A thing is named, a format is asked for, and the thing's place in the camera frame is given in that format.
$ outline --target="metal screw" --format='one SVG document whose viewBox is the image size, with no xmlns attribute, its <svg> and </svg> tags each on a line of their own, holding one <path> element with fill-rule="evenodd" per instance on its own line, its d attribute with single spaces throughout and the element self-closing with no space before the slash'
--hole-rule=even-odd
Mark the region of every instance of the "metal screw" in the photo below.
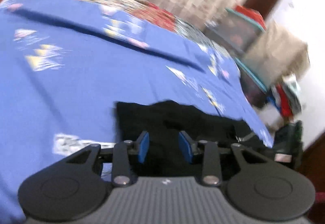
<svg viewBox="0 0 325 224">
<path fill-rule="evenodd" d="M 130 182 L 129 177 L 124 176 L 124 175 L 119 175 L 114 178 L 114 183 L 118 185 L 127 185 Z"/>
<path fill-rule="evenodd" d="M 207 144 L 208 141 L 206 141 L 206 140 L 200 140 L 199 143 L 200 143 L 200 144 Z"/>
<path fill-rule="evenodd" d="M 133 141 L 131 141 L 131 140 L 125 140 L 124 143 L 131 144 L 131 143 L 133 143 Z"/>
<path fill-rule="evenodd" d="M 207 175 L 203 177 L 203 182 L 207 185 L 217 185 L 220 179 L 214 175 Z"/>
</svg>

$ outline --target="white wall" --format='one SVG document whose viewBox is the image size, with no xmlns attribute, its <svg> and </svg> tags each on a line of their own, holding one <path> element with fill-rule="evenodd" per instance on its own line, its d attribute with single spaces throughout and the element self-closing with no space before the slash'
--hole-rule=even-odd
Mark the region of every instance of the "white wall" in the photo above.
<svg viewBox="0 0 325 224">
<path fill-rule="evenodd" d="M 281 0 L 270 18 L 308 43 L 311 67 L 299 81 L 306 107 L 296 117 L 303 121 L 307 148 L 325 131 L 325 0 Z M 276 114 L 268 106 L 261 115 L 274 119 Z"/>
</svg>

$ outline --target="printed pattern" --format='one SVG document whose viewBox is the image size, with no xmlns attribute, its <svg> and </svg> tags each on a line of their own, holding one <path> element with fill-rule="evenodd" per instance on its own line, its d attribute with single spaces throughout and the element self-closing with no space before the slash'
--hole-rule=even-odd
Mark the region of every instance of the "printed pattern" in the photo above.
<svg viewBox="0 0 325 224">
<path fill-rule="evenodd" d="M 181 72 L 180 70 L 177 70 L 175 68 L 166 66 L 171 72 L 173 72 L 181 81 L 184 85 L 187 85 L 191 88 L 194 88 L 195 90 L 195 94 L 197 97 L 202 98 L 199 94 L 199 85 L 196 81 L 195 78 L 193 77 L 186 77 L 185 74 L 183 72 Z"/>
<path fill-rule="evenodd" d="M 113 148 L 115 143 L 113 142 L 97 142 L 91 140 L 81 140 L 78 136 L 67 135 L 63 133 L 56 134 L 54 136 L 53 153 L 64 156 L 74 154 L 76 151 L 93 144 L 98 143 L 104 148 Z"/>
<path fill-rule="evenodd" d="M 211 60 L 211 65 L 209 65 L 210 71 L 216 76 L 218 71 L 217 71 L 217 62 L 216 62 L 216 57 L 214 54 L 210 54 L 210 60 Z"/>
<path fill-rule="evenodd" d="M 9 7 L 10 5 L 13 5 L 13 4 L 16 4 L 16 1 L 14 1 L 14 0 L 3 0 L 0 3 L 0 9 Z"/>
<path fill-rule="evenodd" d="M 222 70 L 221 73 L 222 73 L 222 75 L 223 75 L 225 78 L 227 78 L 227 79 L 229 78 L 229 73 L 228 73 L 228 71 Z"/>
<path fill-rule="evenodd" d="M 36 30 L 17 29 L 15 30 L 14 41 L 21 40 L 22 38 L 37 32 Z"/>
<path fill-rule="evenodd" d="M 62 50 L 62 48 L 41 44 L 40 49 L 34 49 L 36 55 L 26 55 L 25 58 L 33 71 L 42 71 L 49 68 L 58 69 L 62 64 L 48 58 L 60 55 L 59 50 Z"/>
<path fill-rule="evenodd" d="M 202 89 L 203 89 L 204 93 L 206 94 L 206 96 L 208 97 L 210 103 L 211 103 L 213 106 L 215 106 L 215 108 L 216 108 L 217 110 L 219 110 L 219 111 L 223 114 L 224 111 L 225 111 L 225 106 L 224 106 L 222 103 L 219 104 L 219 103 L 217 102 L 217 100 L 216 100 L 214 94 L 213 94 L 210 90 L 208 90 L 208 89 L 206 89 L 206 88 L 202 88 Z"/>
<path fill-rule="evenodd" d="M 110 18 L 110 16 L 114 15 L 118 11 L 116 7 L 100 5 L 100 10 L 102 14 L 105 15 L 103 17 L 108 21 L 108 23 L 112 24 L 106 24 L 106 28 L 103 28 L 107 36 L 125 41 L 142 49 L 147 49 L 149 47 L 147 43 L 141 40 L 140 36 L 143 32 L 143 20 L 129 15 L 128 20 L 122 22 Z"/>
</svg>

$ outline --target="black cloth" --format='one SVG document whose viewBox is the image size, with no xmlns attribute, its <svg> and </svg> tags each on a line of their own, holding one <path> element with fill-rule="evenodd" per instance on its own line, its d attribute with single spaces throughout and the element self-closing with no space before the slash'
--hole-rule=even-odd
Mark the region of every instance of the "black cloth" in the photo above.
<svg viewBox="0 0 325 224">
<path fill-rule="evenodd" d="M 194 106 L 164 101 L 144 106 L 118 102 L 116 116 L 121 139 L 135 141 L 142 131 L 149 132 L 150 147 L 145 163 L 133 168 L 138 176 L 199 176 L 202 165 L 188 164 L 178 148 L 179 131 L 186 131 L 195 141 L 217 141 L 219 147 L 229 148 L 252 131 L 243 120 L 206 114 Z M 243 143 L 259 152 L 268 149 L 258 136 Z M 222 161 L 223 169 L 233 161 Z"/>
</svg>

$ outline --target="gray ribbed surface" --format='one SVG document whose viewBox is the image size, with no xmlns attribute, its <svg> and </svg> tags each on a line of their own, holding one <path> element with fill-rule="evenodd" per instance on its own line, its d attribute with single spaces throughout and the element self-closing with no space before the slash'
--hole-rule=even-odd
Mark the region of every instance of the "gray ribbed surface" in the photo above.
<svg viewBox="0 0 325 224">
<path fill-rule="evenodd" d="M 29 220 L 26 224 L 40 224 Z M 199 185 L 193 177 L 139 178 L 116 188 L 95 213 L 69 224 L 262 224 L 236 211 L 218 188 Z M 281 222 L 308 224 L 306 219 Z"/>
</svg>

